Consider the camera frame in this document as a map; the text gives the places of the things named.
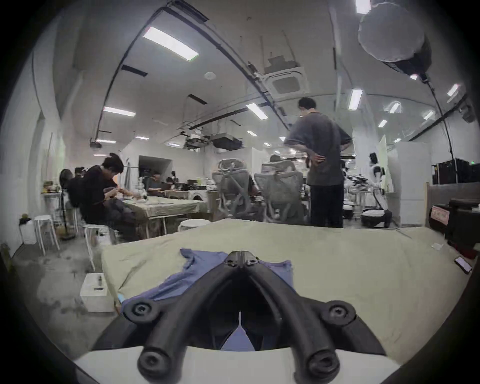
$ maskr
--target person in black jacket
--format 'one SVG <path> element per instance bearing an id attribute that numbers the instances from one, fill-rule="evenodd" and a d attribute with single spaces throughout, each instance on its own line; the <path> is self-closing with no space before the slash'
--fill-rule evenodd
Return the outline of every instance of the person in black jacket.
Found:
<path id="1" fill-rule="evenodd" d="M 123 169 L 123 163 L 115 153 L 111 153 L 101 166 L 91 167 L 81 181 L 80 212 L 87 224 L 107 225 L 119 231 L 126 241 L 137 241 L 140 238 L 135 214 L 116 199 L 118 193 L 134 195 L 113 181 Z"/>
<path id="2" fill-rule="evenodd" d="M 69 181 L 66 188 L 70 204 L 74 208 L 78 208 L 80 206 L 80 183 L 82 180 L 83 171 L 83 167 L 75 168 L 75 177 Z"/>

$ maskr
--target white box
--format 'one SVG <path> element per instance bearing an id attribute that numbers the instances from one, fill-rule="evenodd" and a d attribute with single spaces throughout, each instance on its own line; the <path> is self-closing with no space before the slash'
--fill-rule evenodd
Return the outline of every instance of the white box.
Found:
<path id="1" fill-rule="evenodd" d="M 89 312 L 114 312 L 113 297 L 110 295 L 103 273 L 89 273 L 80 290 L 80 297 Z"/>

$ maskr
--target blue cloth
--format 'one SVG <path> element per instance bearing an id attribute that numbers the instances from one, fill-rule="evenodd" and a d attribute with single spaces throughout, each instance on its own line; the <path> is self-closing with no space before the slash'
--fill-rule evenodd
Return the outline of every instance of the blue cloth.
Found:
<path id="1" fill-rule="evenodd" d="M 213 268 L 222 264 L 228 256 L 224 252 L 192 251 L 191 249 L 185 248 L 180 249 L 180 253 L 187 260 L 183 266 L 183 270 L 170 276 L 158 287 L 123 301 L 122 311 L 126 304 L 140 297 L 158 301 L 181 295 L 190 288 L 195 281 L 207 272 L 210 272 Z M 260 263 L 270 268 L 288 285 L 293 287 L 292 263 L 290 261 L 284 261 L 282 263 L 267 263 L 260 261 Z M 222 350 L 253 351 L 254 348 L 248 339 L 245 330 L 239 325 L 239 327 L 228 338 Z"/>

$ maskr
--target doorway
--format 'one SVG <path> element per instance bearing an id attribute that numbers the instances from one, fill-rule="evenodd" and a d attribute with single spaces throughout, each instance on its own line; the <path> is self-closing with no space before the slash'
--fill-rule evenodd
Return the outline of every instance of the doorway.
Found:
<path id="1" fill-rule="evenodd" d="M 151 176 L 154 171 L 157 171 L 160 172 L 160 180 L 166 182 L 167 177 L 170 176 L 172 170 L 173 164 L 170 159 L 150 156 L 139 156 L 138 158 L 138 171 L 140 177 Z"/>

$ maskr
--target ceiling pipe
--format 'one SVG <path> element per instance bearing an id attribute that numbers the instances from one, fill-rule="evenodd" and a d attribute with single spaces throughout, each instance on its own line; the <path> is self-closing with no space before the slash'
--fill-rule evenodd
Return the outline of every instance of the ceiling pipe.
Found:
<path id="1" fill-rule="evenodd" d="M 161 7 L 159 9 L 157 9 L 152 16 L 150 16 L 150 18 L 147 20 L 147 22 L 143 25 L 142 29 L 139 31 L 139 33 L 137 33 L 137 36 L 135 36 L 135 39 L 133 39 L 133 41 L 130 43 L 130 45 L 128 46 L 127 50 L 125 51 L 125 53 L 123 54 L 123 57 L 121 58 L 120 60 L 120 63 L 118 64 L 117 66 L 117 69 L 115 70 L 115 73 L 113 74 L 113 77 L 112 77 L 112 80 L 110 81 L 110 84 L 108 85 L 108 89 L 107 89 L 107 94 L 105 95 L 105 100 L 103 101 L 103 106 L 102 106 L 102 111 L 100 112 L 100 118 L 98 119 L 98 124 L 96 126 L 96 132 L 95 132 L 95 139 L 93 140 L 93 142 L 95 142 L 97 139 L 98 139 L 98 132 L 100 130 L 100 123 L 102 121 L 102 118 L 103 118 L 103 108 L 105 107 L 105 105 L 107 104 L 107 100 L 108 100 L 108 96 L 110 96 L 110 91 L 112 90 L 112 87 L 113 87 L 113 83 L 115 82 L 115 79 L 117 78 L 117 75 L 119 74 L 120 72 L 120 69 L 123 65 L 123 63 L 125 62 L 125 60 L 127 59 L 128 57 L 128 54 L 130 53 L 130 51 L 132 50 L 133 48 L 133 45 L 137 42 L 138 38 L 142 35 L 145 34 L 145 31 L 146 29 L 149 27 L 149 25 L 164 11 L 166 10 L 167 8 L 164 6 L 164 7 Z"/>
<path id="2" fill-rule="evenodd" d="M 182 15 L 176 13 L 170 8 L 165 8 L 164 11 L 173 17 L 179 19 L 180 21 L 184 22 L 187 24 L 189 27 L 197 31 L 199 34 L 201 34 L 203 37 L 205 37 L 210 43 L 212 43 L 220 52 L 222 52 L 225 57 L 230 60 L 230 62 L 235 65 L 239 71 L 247 78 L 247 80 L 253 85 L 253 87 L 257 90 L 257 92 L 260 94 L 261 97 L 265 100 L 266 105 L 268 105 L 272 111 L 275 113 L 275 115 L 278 117 L 278 119 L 282 122 L 283 126 L 287 131 L 290 131 L 288 128 L 287 124 L 283 121 L 283 119 L 280 117 L 278 114 L 277 110 L 275 109 L 275 106 L 273 103 L 268 99 L 268 97 L 264 94 L 264 92 L 260 89 L 259 85 L 257 84 L 256 79 L 253 79 L 246 71 L 245 69 L 230 55 L 225 48 L 221 46 L 221 44 L 217 43 L 207 32 L 205 32 L 203 29 L 199 28 L 196 26 L 194 23 L 192 23 L 190 20 L 186 19 Z"/>
<path id="3" fill-rule="evenodd" d="M 268 106 L 268 103 L 262 103 L 262 104 L 258 104 L 258 106 L 261 108 L 261 107 L 267 107 Z M 210 120 L 206 120 L 206 121 L 203 121 L 197 125 L 194 125 L 193 127 L 189 127 L 189 130 L 192 131 L 194 130 L 195 128 L 200 128 L 200 127 L 203 127 L 204 125 L 207 125 L 207 124 L 210 124 L 210 123 L 213 123 L 214 121 L 218 121 L 218 120 L 222 120 L 224 118 L 227 118 L 227 117 L 230 117 L 230 116 L 234 116 L 234 115 L 238 115 L 239 113 L 242 113 L 242 112 L 246 112 L 248 111 L 249 109 L 247 107 L 245 108 L 241 108 L 241 109 L 237 109 L 235 111 L 232 111 L 232 112 L 229 112 L 229 113 L 226 113 L 224 115 L 220 115 L 220 116 L 217 116 L 217 117 L 214 117 Z"/>

